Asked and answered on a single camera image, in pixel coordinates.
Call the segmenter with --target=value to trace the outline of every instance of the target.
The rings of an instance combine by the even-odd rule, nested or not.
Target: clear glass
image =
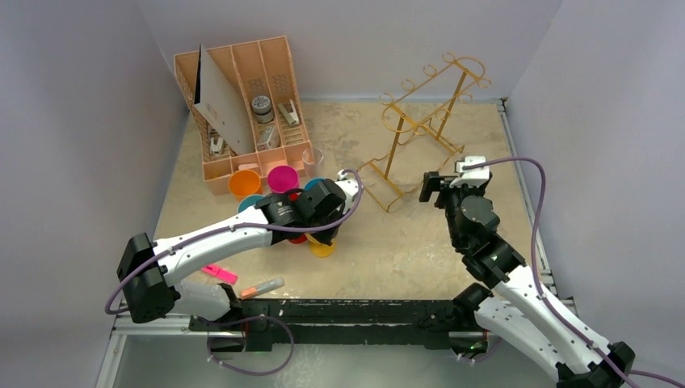
[[[302,153],[305,172],[310,179],[323,176],[323,151],[318,148],[307,149]]]

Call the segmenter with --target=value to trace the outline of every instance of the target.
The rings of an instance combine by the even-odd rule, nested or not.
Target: beige table surface
[[[404,109],[418,117],[434,106],[411,103]],[[309,137],[324,152],[328,177],[389,151],[394,135],[380,121],[382,108],[379,103],[302,103]],[[464,154],[488,159],[511,155],[497,108],[491,104],[457,104],[443,134],[455,144],[465,144]],[[421,181],[424,171],[435,170],[445,157],[430,138],[417,138],[398,149],[391,177],[408,188]],[[189,120],[155,238],[185,234],[236,214],[233,196],[213,196],[206,188],[200,162],[200,137]],[[449,173],[451,168],[452,162],[443,172]],[[499,232],[529,260],[531,227],[515,168],[508,163],[492,167],[492,172],[486,196],[502,219]],[[385,187],[369,169],[363,169],[361,175],[370,188],[383,192]],[[432,202],[419,203],[418,193],[401,199],[391,213],[370,196],[363,196],[336,241],[336,252],[325,259],[313,256],[306,243],[281,242],[218,264],[238,274],[237,291],[282,276],[285,286],[265,297],[442,299],[455,297],[474,282],[461,255],[450,245],[443,211]],[[202,272],[189,278],[218,282]]]

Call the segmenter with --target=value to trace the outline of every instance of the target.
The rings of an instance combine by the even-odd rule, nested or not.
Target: marker
[[[262,295],[263,293],[268,293],[269,291],[279,289],[279,288],[283,287],[284,285],[285,285],[285,281],[283,280],[283,278],[277,277],[275,279],[265,281],[262,284],[252,286],[248,289],[243,289],[240,292],[240,298],[241,299],[248,299],[251,297],[258,297],[259,295]]]

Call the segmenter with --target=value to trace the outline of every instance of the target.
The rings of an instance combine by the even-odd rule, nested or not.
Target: white wall
[[[138,0],[166,59],[207,46],[288,36],[305,98],[373,98],[423,80],[441,55],[478,57],[508,96],[542,41],[561,0]],[[424,96],[451,95],[456,80]]]
[[[0,3],[0,386],[93,386],[183,101],[133,0]]]
[[[564,1],[508,105],[519,154],[548,172],[542,235],[560,291],[639,369],[680,381],[684,41],[683,2]]]

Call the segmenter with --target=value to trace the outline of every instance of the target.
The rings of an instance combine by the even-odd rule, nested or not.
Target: orange cup
[[[229,190],[237,200],[253,194],[262,194],[262,179],[252,170],[240,170],[229,178]]]

